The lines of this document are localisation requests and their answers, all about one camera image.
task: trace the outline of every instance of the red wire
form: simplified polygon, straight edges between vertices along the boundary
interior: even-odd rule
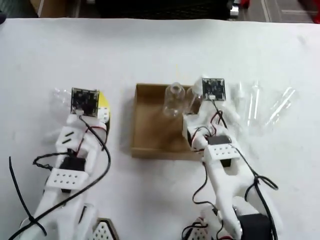
[[[211,120],[210,120],[210,123],[211,123],[211,124],[212,124],[212,121],[215,119],[215,117],[216,117],[217,115],[219,115],[218,112],[216,112],[216,113],[213,115],[213,117],[212,117]]]
[[[106,129],[104,129],[102,126],[92,126],[91,128],[93,128],[93,129],[102,129],[102,130],[106,130]],[[85,140],[85,135],[86,135],[86,133],[89,131],[89,128],[87,128],[86,130],[85,130],[85,132],[84,132],[84,134],[83,134],[83,137],[82,137],[82,139],[81,139],[81,141],[80,141],[80,143],[79,143],[79,146],[77,147],[77,149],[76,149],[76,155],[78,155],[78,153],[79,153],[79,151],[80,151],[80,148],[81,148],[81,145],[82,145],[82,143],[84,142],[84,140]]]
[[[222,236],[218,240],[234,240],[234,239],[230,236]]]

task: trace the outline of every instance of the plastic bottle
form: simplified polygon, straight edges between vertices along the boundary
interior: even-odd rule
[[[177,117],[183,112],[186,91],[183,86],[174,82],[165,89],[163,113],[168,117]]]
[[[199,112],[202,97],[202,78],[186,91],[184,99],[184,114],[197,114]]]

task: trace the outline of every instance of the white table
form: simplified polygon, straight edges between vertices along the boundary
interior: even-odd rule
[[[129,153],[136,83],[192,84],[201,74],[226,81],[259,79],[299,101],[276,130],[258,138],[263,173],[285,224],[280,240],[320,234],[320,26],[128,19],[8,19],[0,26],[0,239],[27,215],[9,172],[34,212],[48,172],[32,166],[54,152],[43,144],[58,123],[49,108],[57,87],[100,89],[111,106],[109,174],[90,191],[99,215],[111,218],[121,240],[178,240],[200,212],[193,192],[204,181],[198,162],[132,159]],[[101,168],[105,166],[101,155]],[[198,196],[214,201],[212,187]]]

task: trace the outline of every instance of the brown cardboard tray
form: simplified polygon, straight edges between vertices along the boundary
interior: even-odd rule
[[[131,154],[143,159],[199,160],[201,156],[190,150],[182,136],[182,116],[168,118],[162,112],[167,86],[136,85]]]

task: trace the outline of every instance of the black circuit board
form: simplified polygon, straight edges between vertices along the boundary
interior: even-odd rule
[[[98,116],[99,91],[72,88],[71,93],[71,113],[83,111],[84,116]]]
[[[202,93],[204,101],[225,101],[225,80],[223,78],[202,78]]]

